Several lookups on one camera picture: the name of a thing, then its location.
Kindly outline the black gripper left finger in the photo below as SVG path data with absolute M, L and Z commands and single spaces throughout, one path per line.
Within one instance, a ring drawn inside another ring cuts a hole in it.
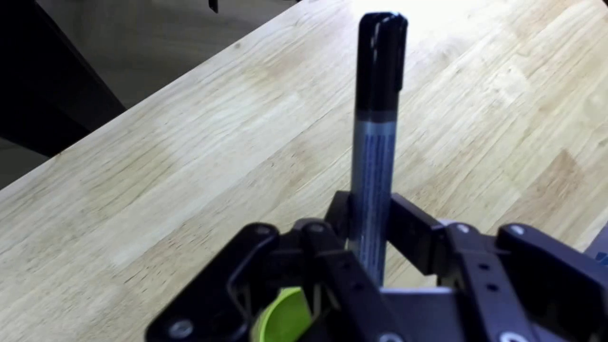
M 297 342 L 408 342 L 389 298 L 345 247 L 351 224 L 352 195 L 339 192 L 326 218 L 290 231 L 244 226 L 151 321 L 145 342 L 252 342 L 286 287 L 301 287 L 313 313 Z

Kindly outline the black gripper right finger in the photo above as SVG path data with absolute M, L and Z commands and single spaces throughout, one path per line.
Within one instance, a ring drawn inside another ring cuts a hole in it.
M 510 332 L 535 342 L 542 326 L 569 342 L 608 342 L 607 269 L 535 226 L 510 222 L 487 235 L 394 195 L 389 241 L 463 298 L 478 340 Z

